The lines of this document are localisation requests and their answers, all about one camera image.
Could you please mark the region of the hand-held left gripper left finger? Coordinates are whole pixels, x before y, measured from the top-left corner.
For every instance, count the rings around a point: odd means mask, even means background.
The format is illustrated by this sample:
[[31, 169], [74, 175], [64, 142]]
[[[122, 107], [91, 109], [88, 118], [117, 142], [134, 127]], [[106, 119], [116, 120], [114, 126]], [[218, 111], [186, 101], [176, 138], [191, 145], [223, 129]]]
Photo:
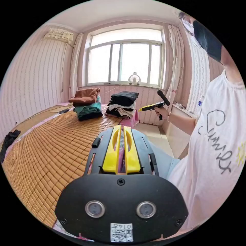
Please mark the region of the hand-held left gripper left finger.
[[116, 125], [110, 134], [102, 169], [106, 173], [118, 173], [121, 125]]

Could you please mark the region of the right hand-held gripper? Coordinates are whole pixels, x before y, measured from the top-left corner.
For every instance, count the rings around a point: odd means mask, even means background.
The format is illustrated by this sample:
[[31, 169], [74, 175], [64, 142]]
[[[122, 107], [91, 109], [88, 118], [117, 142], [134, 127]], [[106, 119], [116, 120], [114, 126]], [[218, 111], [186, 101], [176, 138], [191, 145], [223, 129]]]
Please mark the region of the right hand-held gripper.
[[[147, 106], [141, 107], [139, 109], [139, 112], [152, 111], [155, 108], [161, 108], [163, 106], [165, 106], [165, 102], [164, 101], [163, 102], [156, 103], [156, 104], [151, 104], [151, 105], [147, 105]], [[162, 120], [162, 115], [159, 115], [159, 120], [160, 121]]]

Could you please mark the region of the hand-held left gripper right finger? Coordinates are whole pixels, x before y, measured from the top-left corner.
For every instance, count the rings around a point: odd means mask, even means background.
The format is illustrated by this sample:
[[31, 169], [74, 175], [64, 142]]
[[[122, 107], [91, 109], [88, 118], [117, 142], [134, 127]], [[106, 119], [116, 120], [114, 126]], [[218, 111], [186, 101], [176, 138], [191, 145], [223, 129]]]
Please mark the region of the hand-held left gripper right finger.
[[124, 126], [124, 153], [126, 174], [139, 173], [141, 165], [131, 127]]

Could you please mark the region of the person's right hand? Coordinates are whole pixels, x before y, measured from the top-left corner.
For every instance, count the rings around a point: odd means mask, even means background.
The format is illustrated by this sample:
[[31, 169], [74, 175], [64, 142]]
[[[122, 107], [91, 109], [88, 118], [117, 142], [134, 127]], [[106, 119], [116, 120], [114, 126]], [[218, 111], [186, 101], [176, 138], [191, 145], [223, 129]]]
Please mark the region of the person's right hand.
[[169, 116], [170, 116], [171, 112], [169, 112], [163, 106], [160, 108], [155, 107], [155, 112], [156, 112], [157, 116], [162, 116], [162, 119], [169, 121]]

